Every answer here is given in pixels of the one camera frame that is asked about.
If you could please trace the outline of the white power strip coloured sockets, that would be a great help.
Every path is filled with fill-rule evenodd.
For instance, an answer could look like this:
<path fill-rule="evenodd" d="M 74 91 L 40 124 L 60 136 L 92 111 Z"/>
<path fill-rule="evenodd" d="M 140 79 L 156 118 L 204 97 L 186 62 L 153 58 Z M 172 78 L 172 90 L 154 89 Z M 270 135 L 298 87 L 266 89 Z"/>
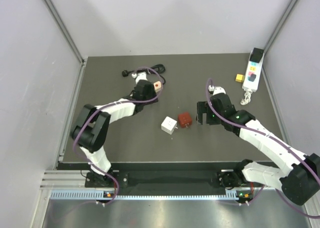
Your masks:
<path fill-rule="evenodd" d="M 256 92 L 259 86 L 259 81 L 260 81 L 260 76 L 261 76 L 261 71 L 262 71 L 262 66 L 263 66 L 263 61 L 264 61 L 264 56 L 261 59 L 260 63 L 255 63 L 250 61 L 250 56 L 248 59 L 248 63 L 247 63 L 247 68 L 246 68 L 246 72 L 244 75 L 244 81 L 242 84 L 242 88 L 243 90 L 247 91 L 247 90 L 251 90 L 252 92 Z M 251 82 L 248 80 L 248 77 L 251 73 L 256 74 L 256 79 L 254 82 Z"/>

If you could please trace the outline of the beige power strip red sockets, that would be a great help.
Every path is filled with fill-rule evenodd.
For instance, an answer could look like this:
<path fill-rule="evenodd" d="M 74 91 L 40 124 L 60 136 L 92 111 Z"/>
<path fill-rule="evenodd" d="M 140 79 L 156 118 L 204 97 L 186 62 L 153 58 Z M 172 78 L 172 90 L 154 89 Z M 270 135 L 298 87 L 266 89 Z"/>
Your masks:
<path fill-rule="evenodd" d="M 156 93 L 160 92 L 163 88 L 163 84 L 160 81 L 155 82 L 153 86 Z"/>

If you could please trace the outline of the red patterned plug adapter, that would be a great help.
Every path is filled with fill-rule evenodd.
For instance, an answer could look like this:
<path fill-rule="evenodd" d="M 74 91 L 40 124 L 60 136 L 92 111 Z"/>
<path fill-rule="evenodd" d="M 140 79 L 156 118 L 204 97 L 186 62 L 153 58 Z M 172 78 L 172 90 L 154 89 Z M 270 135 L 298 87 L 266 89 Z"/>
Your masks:
<path fill-rule="evenodd" d="M 181 128 L 190 127 L 193 122 L 192 117 L 188 112 L 178 114 L 177 120 Z"/>

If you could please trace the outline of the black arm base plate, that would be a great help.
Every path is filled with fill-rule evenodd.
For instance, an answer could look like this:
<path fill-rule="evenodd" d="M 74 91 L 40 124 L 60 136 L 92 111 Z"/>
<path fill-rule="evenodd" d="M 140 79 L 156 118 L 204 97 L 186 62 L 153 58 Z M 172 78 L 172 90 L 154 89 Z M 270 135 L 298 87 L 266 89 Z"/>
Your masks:
<path fill-rule="evenodd" d="M 121 188 L 139 184 L 208 184 L 214 188 L 231 189 L 246 187 L 249 182 L 232 173 L 221 173 L 215 170 L 120 170 L 98 175 L 87 173 L 88 186 L 108 187 L 116 179 Z"/>

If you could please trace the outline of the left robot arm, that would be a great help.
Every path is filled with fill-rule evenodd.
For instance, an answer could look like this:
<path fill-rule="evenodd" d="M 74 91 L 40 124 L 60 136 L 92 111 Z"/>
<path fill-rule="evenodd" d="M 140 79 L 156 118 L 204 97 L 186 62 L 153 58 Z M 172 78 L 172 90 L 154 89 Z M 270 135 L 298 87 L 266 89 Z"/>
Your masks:
<path fill-rule="evenodd" d="M 102 105 L 85 105 L 70 132 L 73 142 L 83 151 L 89 165 L 91 185 L 107 187 L 113 182 L 111 163 L 104 150 L 109 125 L 141 112 L 146 105 L 158 102 L 153 83 L 136 82 L 133 91 L 118 101 Z"/>

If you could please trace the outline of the black adapter on white strip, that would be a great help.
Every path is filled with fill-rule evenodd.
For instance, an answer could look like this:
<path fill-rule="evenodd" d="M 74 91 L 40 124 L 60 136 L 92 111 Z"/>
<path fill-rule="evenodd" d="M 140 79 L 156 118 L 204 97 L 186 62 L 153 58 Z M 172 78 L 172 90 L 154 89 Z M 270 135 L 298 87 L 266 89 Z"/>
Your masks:
<path fill-rule="evenodd" d="M 263 58 L 264 50 L 260 48 L 254 48 L 250 54 L 249 60 L 255 63 L 260 63 Z"/>

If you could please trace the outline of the white cube socket adapter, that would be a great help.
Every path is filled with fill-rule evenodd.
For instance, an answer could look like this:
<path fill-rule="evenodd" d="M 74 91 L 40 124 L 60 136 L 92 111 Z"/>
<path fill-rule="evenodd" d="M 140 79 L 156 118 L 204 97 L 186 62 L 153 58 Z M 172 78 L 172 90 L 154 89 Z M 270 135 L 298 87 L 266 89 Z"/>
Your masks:
<path fill-rule="evenodd" d="M 174 130 L 178 127 L 178 122 L 173 118 L 166 116 L 161 124 L 161 130 L 172 135 Z"/>

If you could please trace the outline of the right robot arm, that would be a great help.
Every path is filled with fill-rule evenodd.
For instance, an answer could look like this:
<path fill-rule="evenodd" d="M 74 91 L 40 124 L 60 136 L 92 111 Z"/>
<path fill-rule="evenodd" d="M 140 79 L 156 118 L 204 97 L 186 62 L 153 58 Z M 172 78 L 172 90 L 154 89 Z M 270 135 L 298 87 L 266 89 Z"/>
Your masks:
<path fill-rule="evenodd" d="M 298 151 L 273 133 L 246 110 L 236 110 L 225 92 L 209 94 L 196 105 L 199 124 L 222 125 L 250 143 L 275 163 L 268 167 L 245 159 L 237 164 L 233 180 L 239 186 L 249 182 L 275 188 L 294 204 L 302 206 L 320 190 L 320 157 Z"/>

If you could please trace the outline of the yellow cube block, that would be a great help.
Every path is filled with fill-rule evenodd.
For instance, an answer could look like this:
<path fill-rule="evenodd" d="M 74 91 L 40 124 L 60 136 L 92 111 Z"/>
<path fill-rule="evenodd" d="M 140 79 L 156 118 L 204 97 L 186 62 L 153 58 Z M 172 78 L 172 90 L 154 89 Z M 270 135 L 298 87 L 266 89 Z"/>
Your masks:
<path fill-rule="evenodd" d="M 235 78 L 235 81 L 236 82 L 239 82 L 239 83 L 242 83 L 244 81 L 244 78 L 245 76 L 243 74 L 237 74 L 236 75 L 236 78 Z"/>

